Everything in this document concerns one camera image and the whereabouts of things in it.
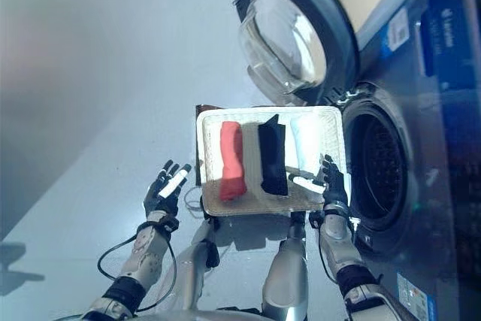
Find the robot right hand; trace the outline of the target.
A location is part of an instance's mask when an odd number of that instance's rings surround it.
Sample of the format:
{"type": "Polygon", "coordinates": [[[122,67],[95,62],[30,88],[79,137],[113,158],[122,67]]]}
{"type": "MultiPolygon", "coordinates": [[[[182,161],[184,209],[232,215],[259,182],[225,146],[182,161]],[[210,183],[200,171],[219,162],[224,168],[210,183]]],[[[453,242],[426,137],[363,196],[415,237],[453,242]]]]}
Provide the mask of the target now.
{"type": "Polygon", "coordinates": [[[299,171],[286,175],[291,183],[301,189],[309,202],[349,204],[344,173],[340,171],[334,159],[328,154],[320,157],[319,167],[315,173],[299,171]]]}

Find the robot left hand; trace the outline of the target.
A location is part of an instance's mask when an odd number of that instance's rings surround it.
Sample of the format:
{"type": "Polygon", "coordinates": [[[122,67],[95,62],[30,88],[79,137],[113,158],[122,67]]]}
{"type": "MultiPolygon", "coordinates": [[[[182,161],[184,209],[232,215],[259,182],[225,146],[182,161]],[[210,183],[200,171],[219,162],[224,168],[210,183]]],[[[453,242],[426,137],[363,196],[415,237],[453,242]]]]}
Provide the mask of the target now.
{"type": "Polygon", "coordinates": [[[171,159],[164,164],[156,179],[150,184],[144,198],[143,206],[146,217],[158,210],[174,217],[177,216],[178,198],[191,170],[190,164],[181,167],[171,159]]]}

